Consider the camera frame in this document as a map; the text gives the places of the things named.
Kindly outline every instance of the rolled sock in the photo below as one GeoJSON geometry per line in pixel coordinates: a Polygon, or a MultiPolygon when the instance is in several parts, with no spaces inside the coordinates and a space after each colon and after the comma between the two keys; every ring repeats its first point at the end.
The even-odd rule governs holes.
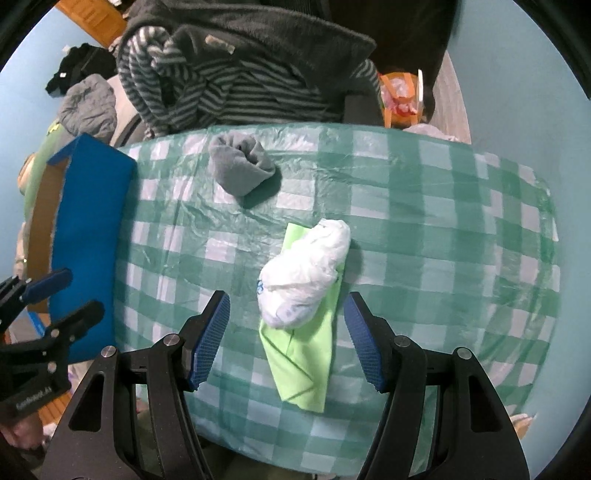
{"type": "Polygon", "coordinates": [[[244,197],[275,173],[275,164],[250,135],[220,134],[209,144],[209,171],[226,192],[244,197]]]}

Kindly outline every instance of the black clamp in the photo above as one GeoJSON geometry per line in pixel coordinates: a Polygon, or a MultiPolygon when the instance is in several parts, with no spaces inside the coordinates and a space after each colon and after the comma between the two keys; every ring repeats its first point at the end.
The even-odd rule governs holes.
{"type": "Polygon", "coordinates": [[[138,446],[135,385],[145,384],[162,478],[212,480],[183,392],[207,379],[229,318],[230,299],[216,291],[178,334],[133,352],[103,348],[64,412],[41,478],[161,478],[144,470],[138,446]]]}
{"type": "Polygon", "coordinates": [[[529,480],[519,438],[474,354],[423,350],[372,315],[361,295],[345,301],[345,322],[366,379],[388,394],[358,480],[409,478],[425,388],[438,387],[427,470],[413,480],[529,480]]]}
{"type": "Polygon", "coordinates": [[[0,337],[27,305],[47,299],[71,283],[72,272],[68,268],[55,270],[37,281],[17,276],[4,280],[0,284],[0,337]]]}
{"type": "MultiPolygon", "coordinates": [[[[30,304],[66,288],[72,273],[62,269],[36,282],[12,277],[0,285],[0,318],[7,328],[30,304]]],[[[68,351],[72,343],[99,323],[105,309],[90,301],[52,323],[42,338],[0,345],[0,423],[13,425],[59,397],[71,387],[68,351]]]]}

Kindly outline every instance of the blue gripper pad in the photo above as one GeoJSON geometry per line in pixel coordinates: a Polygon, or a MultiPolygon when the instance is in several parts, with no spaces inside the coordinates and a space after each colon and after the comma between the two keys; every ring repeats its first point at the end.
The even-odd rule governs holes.
{"type": "Polygon", "coordinates": [[[355,346],[357,357],[365,374],[365,379],[371,383],[379,392],[384,392],[387,381],[382,372],[382,355],[374,337],[369,331],[363,317],[362,310],[366,315],[370,314],[367,305],[357,292],[350,293],[344,304],[345,323],[349,329],[351,340],[355,346]]]}
{"type": "Polygon", "coordinates": [[[225,293],[193,352],[193,369],[189,378],[194,389],[207,380],[229,320],[230,297],[225,293]]]}
{"type": "Polygon", "coordinates": [[[49,275],[29,283],[22,294],[25,304],[38,303],[48,299],[57,292],[68,288],[72,284],[72,271],[68,268],[54,270],[49,275]]]}

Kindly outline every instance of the brown cardboard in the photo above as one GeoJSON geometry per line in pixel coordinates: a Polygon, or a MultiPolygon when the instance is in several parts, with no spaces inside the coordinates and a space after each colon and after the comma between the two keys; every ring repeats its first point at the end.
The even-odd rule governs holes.
{"type": "MultiPolygon", "coordinates": [[[[51,271],[51,247],[57,209],[64,186],[66,169],[70,159],[65,158],[55,165],[46,165],[31,215],[31,231],[27,248],[27,277],[33,280],[51,271]]],[[[29,305],[29,311],[48,313],[47,300],[29,305]]]]}

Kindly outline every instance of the wooden door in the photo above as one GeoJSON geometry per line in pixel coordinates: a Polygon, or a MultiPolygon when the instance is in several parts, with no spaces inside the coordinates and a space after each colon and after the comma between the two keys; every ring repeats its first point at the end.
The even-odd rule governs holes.
{"type": "Polygon", "coordinates": [[[111,45],[127,26],[108,0],[60,0],[56,7],[104,47],[111,45]]]}

